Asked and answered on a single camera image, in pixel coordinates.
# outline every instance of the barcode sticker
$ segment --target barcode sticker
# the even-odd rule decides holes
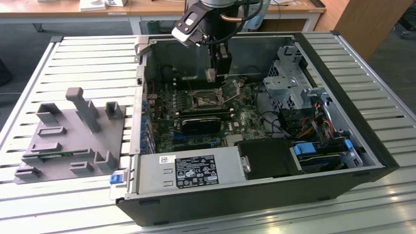
[[[159,163],[161,164],[163,164],[163,163],[173,163],[173,162],[175,162],[175,159],[177,159],[177,155],[161,156],[159,157]]]

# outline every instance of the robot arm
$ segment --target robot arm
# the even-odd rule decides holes
[[[211,68],[207,70],[210,82],[223,81],[230,72],[233,55],[229,52],[229,39],[242,29],[258,29],[267,12],[270,0],[201,0],[189,8],[175,23],[174,37],[185,46],[207,45]]]

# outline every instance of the wooden panel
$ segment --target wooden panel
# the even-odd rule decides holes
[[[299,0],[303,4],[271,6],[270,14],[299,14],[310,11],[326,12],[326,8],[318,8],[310,0]],[[85,17],[109,16],[110,12],[126,12],[134,16],[181,16],[185,11],[185,1],[182,0],[129,0],[125,7],[107,6],[102,11],[79,11],[78,0],[58,0],[51,2],[38,2],[38,0],[2,0],[2,17]]]
[[[331,31],[337,28],[350,0],[322,0],[322,2],[326,4],[327,12],[321,16],[315,30]]]
[[[261,32],[293,32],[302,31],[306,19],[266,19],[259,28]]]
[[[365,59],[377,51],[413,0],[351,0],[337,30]]]

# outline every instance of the power supply label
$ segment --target power supply label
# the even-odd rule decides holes
[[[181,189],[219,183],[214,155],[175,159],[177,187]]]

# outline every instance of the blue tab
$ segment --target blue tab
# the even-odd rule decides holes
[[[353,142],[351,140],[346,140],[346,145],[350,149],[353,149],[354,145],[353,145]]]
[[[301,155],[301,154],[302,154],[302,151],[301,151],[298,145],[295,145],[294,151],[295,151],[295,154],[297,154],[297,155]]]
[[[123,183],[123,174],[115,174],[110,177],[110,184],[122,184]]]
[[[295,150],[297,155],[317,153],[317,149],[311,142],[299,143],[298,145],[295,145],[294,150]]]

